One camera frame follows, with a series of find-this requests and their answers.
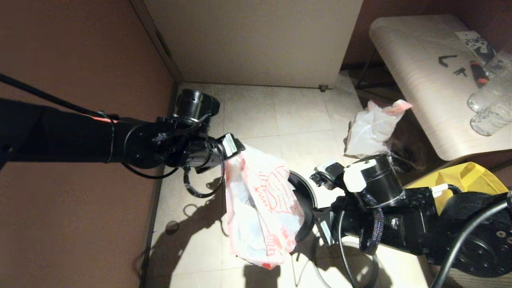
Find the dark metal table leg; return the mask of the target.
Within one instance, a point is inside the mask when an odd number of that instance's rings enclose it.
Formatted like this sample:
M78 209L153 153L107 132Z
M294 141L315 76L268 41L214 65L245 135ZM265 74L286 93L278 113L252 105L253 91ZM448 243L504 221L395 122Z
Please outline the dark metal table leg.
M364 63L364 67L360 73L360 76L358 77L358 79L356 81L356 85L355 85L356 90L371 89L371 88L375 87L374 84L371 84L369 82L364 84L364 80L366 79L366 73L369 71L370 64L373 61L373 58L375 57L376 53L377 53L377 49L373 48L373 51L371 52L370 56Z

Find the used white bin liner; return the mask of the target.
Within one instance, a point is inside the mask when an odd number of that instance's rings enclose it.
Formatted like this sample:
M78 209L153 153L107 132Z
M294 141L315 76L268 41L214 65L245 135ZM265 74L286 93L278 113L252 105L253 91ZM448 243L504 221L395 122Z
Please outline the used white bin liner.
M405 100L397 100L390 106L380 106L369 100L366 108L349 123L344 155L362 159L389 151L386 143L412 107Z

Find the ribbed beige cushion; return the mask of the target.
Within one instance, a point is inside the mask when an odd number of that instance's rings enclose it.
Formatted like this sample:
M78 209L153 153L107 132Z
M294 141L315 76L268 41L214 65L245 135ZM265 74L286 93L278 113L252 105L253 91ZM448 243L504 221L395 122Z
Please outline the ribbed beige cushion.
M495 278L481 278L452 268L442 288L512 288L512 272Z

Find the light wood-grain table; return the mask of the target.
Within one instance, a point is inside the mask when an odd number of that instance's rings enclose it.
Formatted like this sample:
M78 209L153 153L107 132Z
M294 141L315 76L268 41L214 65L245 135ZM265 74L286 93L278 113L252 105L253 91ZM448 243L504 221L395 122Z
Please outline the light wood-grain table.
M512 149L512 128L482 136L470 126L468 98L477 91L475 56L456 35L468 28L454 15L378 18L370 38L437 155L449 162Z

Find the printed white card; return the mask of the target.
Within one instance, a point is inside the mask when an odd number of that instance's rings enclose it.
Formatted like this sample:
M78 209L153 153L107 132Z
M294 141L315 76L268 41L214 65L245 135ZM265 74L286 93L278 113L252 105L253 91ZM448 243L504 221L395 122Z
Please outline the printed white card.
M486 65L495 56L494 48L476 31L455 32L463 44L475 55L481 65Z

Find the black trash bin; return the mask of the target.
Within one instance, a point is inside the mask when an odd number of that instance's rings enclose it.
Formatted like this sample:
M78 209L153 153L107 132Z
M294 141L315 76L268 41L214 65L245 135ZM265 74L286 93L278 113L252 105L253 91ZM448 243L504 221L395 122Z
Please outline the black trash bin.
M314 227L314 207L316 200L313 188L300 174L290 171L288 182L292 185L292 191L304 212L304 221L296 234L296 242L300 243L308 237Z

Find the crumpled clear plastic wrap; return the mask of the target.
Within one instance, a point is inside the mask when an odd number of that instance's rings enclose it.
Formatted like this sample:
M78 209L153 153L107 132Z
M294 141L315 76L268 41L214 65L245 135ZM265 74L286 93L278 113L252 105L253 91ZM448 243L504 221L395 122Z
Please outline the crumpled clear plastic wrap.
M394 148L390 151L391 164L397 173L404 174L416 170L416 157L408 147Z

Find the black and red marker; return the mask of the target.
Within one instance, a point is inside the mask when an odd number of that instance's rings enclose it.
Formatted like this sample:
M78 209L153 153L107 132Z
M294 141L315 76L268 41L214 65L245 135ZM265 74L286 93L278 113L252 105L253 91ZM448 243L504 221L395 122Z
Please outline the black and red marker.
M476 86L481 89L482 87L484 87L488 82L489 82L489 78L488 76L486 75L483 67L481 66L481 64L477 61L474 61L474 60L471 60L470 61L470 68L471 68L471 71L472 71L472 77L476 83Z

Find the yellow tote bag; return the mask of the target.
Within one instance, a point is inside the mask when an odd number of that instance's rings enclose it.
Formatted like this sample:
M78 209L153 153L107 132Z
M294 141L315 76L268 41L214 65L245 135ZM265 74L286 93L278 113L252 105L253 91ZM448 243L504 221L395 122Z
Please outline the yellow tote bag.
M462 192L482 192L496 195L508 191L506 186L489 170L474 162L443 168L408 184L406 188L432 187L453 184Z

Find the white cabinet panel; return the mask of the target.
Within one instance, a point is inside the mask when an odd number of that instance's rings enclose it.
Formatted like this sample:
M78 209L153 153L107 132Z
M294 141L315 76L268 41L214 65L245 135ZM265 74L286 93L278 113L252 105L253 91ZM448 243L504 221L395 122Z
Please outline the white cabinet panel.
M331 88L363 0L143 0L185 82Z

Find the clear red-print plastic bag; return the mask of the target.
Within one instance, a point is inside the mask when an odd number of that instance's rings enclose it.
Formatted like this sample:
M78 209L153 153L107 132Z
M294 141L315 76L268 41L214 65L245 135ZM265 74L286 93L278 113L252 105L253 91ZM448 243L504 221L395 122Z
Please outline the clear red-print plastic bag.
M296 248L305 212L289 182L285 160L246 146L226 162L226 215L230 251L273 270Z

